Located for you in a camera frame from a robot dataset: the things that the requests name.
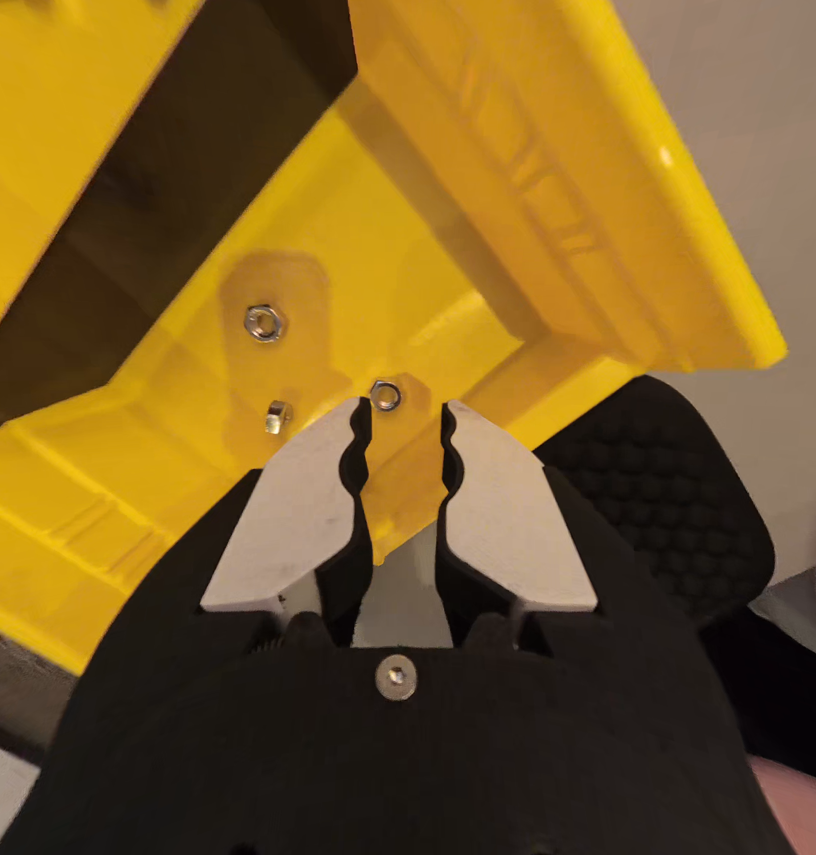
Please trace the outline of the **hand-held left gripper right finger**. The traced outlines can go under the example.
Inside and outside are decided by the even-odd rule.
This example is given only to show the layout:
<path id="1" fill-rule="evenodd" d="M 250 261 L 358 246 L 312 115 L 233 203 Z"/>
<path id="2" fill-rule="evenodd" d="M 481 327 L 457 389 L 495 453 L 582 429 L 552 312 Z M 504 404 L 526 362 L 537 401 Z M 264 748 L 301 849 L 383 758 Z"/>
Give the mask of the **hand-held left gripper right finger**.
<path id="1" fill-rule="evenodd" d="M 593 611 L 595 589 L 540 459 L 457 399 L 442 405 L 441 447 L 436 589 L 449 622 Z"/>

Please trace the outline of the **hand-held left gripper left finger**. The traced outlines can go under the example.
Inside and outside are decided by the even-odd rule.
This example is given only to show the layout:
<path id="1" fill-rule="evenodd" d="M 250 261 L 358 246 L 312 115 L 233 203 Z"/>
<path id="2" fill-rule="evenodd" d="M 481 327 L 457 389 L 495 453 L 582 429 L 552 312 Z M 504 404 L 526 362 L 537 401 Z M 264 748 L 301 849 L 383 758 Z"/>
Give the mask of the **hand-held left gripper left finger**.
<path id="1" fill-rule="evenodd" d="M 354 397 L 296 434 L 264 465 L 200 607 L 265 611 L 288 622 L 316 611 L 342 622 L 372 578 L 361 494 L 369 479 L 371 401 Z"/>

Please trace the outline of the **person's right forearm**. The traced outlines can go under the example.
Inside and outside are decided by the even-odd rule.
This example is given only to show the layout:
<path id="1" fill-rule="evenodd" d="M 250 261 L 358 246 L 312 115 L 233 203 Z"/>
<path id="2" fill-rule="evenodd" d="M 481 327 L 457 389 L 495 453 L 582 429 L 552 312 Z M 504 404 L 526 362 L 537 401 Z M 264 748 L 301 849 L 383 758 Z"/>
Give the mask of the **person's right forearm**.
<path id="1" fill-rule="evenodd" d="M 794 851 L 816 854 L 816 778 L 762 757 L 748 761 Z"/>

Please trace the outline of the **large silver hex nut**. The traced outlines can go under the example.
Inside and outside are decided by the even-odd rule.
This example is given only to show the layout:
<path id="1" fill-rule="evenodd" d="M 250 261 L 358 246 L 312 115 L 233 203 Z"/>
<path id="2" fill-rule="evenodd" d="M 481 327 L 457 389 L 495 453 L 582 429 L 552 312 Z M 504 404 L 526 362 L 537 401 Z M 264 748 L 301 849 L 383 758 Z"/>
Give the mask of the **large silver hex nut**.
<path id="1" fill-rule="evenodd" d="M 274 344 L 286 333 L 287 320 L 279 309 L 272 305 L 251 305 L 245 310 L 244 329 L 260 344 Z"/>

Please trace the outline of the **yellow plastic bin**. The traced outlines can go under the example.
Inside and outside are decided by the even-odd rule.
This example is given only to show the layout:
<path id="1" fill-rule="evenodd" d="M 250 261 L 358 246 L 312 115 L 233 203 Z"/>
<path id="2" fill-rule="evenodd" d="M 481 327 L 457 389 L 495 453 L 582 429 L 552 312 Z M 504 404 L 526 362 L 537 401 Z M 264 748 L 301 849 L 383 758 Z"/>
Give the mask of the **yellow plastic bin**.
<path id="1" fill-rule="evenodd" d="M 71 672 L 273 400 L 293 435 L 399 385 L 379 563 L 446 400 L 535 448 L 786 355 L 614 2 L 0 2 L 0 634 Z"/>

